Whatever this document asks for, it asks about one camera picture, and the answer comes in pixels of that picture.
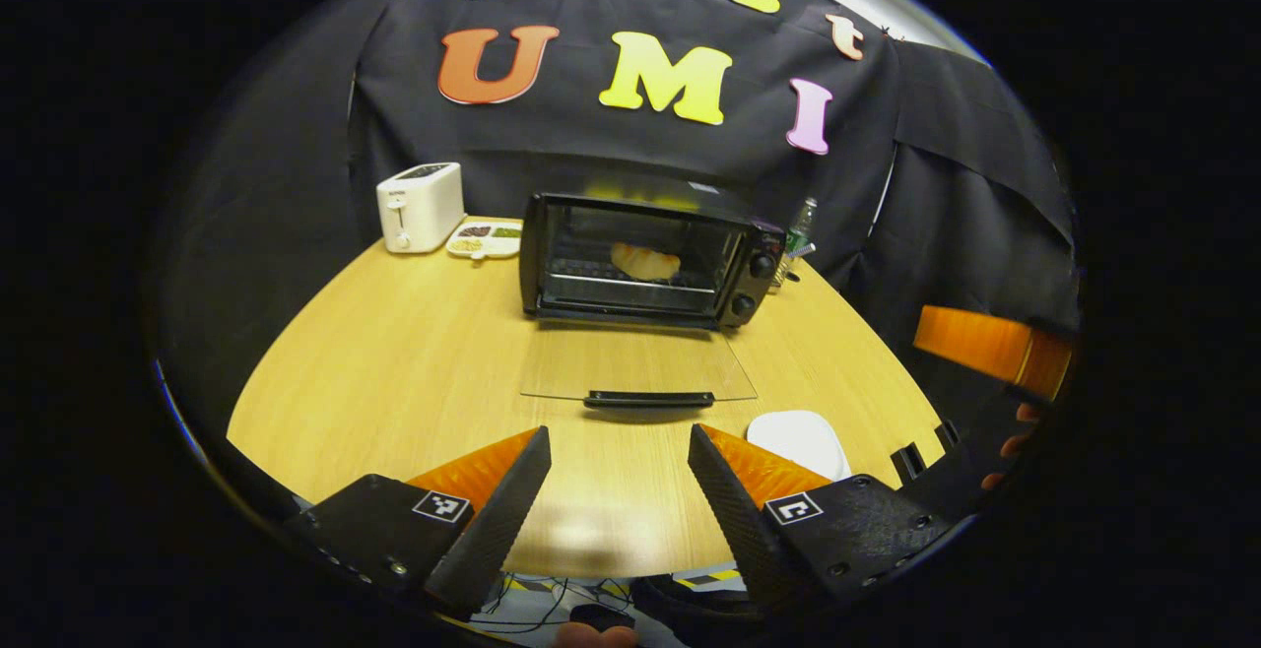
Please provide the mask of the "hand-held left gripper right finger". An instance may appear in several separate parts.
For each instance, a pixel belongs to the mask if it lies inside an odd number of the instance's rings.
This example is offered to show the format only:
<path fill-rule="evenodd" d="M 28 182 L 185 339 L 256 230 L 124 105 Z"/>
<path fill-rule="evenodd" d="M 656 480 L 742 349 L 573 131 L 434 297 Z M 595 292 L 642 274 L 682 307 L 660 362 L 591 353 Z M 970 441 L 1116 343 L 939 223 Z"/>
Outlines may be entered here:
<path fill-rule="evenodd" d="M 689 466 L 760 611 L 850 608 L 897 582 L 952 529 L 879 479 L 828 479 L 694 424 Z"/>

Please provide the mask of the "clear plastic water bottle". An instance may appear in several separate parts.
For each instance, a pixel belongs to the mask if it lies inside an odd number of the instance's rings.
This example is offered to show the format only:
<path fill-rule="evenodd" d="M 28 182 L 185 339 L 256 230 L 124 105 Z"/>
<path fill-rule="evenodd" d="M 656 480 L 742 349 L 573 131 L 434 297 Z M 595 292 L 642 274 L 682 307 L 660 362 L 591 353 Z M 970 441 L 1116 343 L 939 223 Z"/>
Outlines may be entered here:
<path fill-rule="evenodd" d="M 817 213 L 817 200 L 806 198 L 794 221 L 786 234 L 786 257 L 798 258 L 805 256 L 806 250 L 812 245 L 812 229 L 815 229 L 815 217 Z"/>

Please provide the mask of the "black electric oven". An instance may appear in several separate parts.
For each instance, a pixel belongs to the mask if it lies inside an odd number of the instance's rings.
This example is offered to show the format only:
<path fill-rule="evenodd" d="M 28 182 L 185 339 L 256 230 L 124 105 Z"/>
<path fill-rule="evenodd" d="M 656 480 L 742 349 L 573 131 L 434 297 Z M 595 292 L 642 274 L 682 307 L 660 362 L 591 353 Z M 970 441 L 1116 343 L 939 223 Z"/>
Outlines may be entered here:
<path fill-rule="evenodd" d="M 614 241 L 682 266 L 667 282 L 637 281 L 612 265 Z M 535 324 L 521 393 L 613 410 L 757 400 L 731 339 L 760 311 L 784 252 L 781 227 L 723 200 L 533 195 L 518 258 Z"/>

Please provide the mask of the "white divided snack tray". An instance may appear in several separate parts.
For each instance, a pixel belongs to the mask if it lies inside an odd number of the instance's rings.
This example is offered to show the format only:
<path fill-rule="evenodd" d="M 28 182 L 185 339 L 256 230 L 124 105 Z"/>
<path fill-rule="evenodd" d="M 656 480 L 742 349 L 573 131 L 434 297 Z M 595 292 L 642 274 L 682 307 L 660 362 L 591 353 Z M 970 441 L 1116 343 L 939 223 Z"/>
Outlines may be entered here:
<path fill-rule="evenodd" d="M 521 252 L 522 222 L 469 221 L 446 238 L 444 250 L 456 258 L 512 258 Z"/>

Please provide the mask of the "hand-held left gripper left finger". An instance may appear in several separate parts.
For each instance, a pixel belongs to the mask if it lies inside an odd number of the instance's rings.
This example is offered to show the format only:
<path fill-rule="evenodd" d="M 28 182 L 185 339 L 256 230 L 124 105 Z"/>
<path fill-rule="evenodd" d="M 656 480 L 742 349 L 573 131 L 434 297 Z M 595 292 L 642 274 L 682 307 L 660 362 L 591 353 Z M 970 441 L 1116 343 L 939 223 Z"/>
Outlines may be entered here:
<path fill-rule="evenodd" d="M 299 548 L 391 603 L 469 619 L 554 465 L 536 426 L 397 482 L 364 474 L 284 524 Z"/>

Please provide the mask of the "golden croissant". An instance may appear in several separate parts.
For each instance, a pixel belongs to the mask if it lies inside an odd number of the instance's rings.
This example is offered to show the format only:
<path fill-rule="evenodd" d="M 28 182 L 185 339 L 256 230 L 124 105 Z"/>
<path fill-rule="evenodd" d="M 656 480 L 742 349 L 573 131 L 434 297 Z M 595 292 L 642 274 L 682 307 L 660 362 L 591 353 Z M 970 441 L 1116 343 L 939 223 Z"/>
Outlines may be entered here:
<path fill-rule="evenodd" d="M 673 279 L 681 266 L 681 258 L 660 250 L 627 245 L 614 241 L 612 245 L 612 265 L 625 276 L 644 282 L 667 282 Z"/>

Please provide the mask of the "white square plate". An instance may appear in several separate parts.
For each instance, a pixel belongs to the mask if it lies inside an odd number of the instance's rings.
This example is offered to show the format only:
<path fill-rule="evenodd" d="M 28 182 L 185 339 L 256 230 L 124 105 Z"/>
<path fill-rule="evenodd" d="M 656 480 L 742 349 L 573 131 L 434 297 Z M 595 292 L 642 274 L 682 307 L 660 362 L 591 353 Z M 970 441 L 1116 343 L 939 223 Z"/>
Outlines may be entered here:
<path fill-rule="evenodd" d="M 852 475 L 832 424 L 815 411 L 762 414 L 748 424 L 745 440 L 830 482 L 846 482 Z"/>

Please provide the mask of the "metal mesh holder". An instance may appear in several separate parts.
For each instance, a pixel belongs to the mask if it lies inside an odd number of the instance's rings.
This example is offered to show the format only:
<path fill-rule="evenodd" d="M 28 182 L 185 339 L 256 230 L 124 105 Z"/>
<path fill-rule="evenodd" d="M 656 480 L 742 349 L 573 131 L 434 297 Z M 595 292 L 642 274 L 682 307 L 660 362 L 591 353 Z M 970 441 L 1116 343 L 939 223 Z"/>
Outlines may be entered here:
<path fill-rule="evenodd" d="M 773 280 L 770 280 L 770 292 L 778 292 L 783 282 L 792 277 L 792 271 L 798 258 L 807 256 L 807 253 L 815 253 L 815 241 L 807 241 L 807 243 L 798 245 L 794 250 L 787 250 L 778 267 L 776 267 Z"/>

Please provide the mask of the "white toaster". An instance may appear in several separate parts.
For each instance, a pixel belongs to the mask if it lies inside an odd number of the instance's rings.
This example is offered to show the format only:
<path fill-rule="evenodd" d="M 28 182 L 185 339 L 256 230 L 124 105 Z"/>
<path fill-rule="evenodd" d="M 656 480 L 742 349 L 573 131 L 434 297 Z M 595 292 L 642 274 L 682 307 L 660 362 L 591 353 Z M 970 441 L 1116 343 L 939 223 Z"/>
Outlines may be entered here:
<path fill-rule="evenodd" d="M 391 253 L 433 253 L 467 218 L 462 166 L 456 161 L 419 164 L 375 187 L 385 248 Z"/>

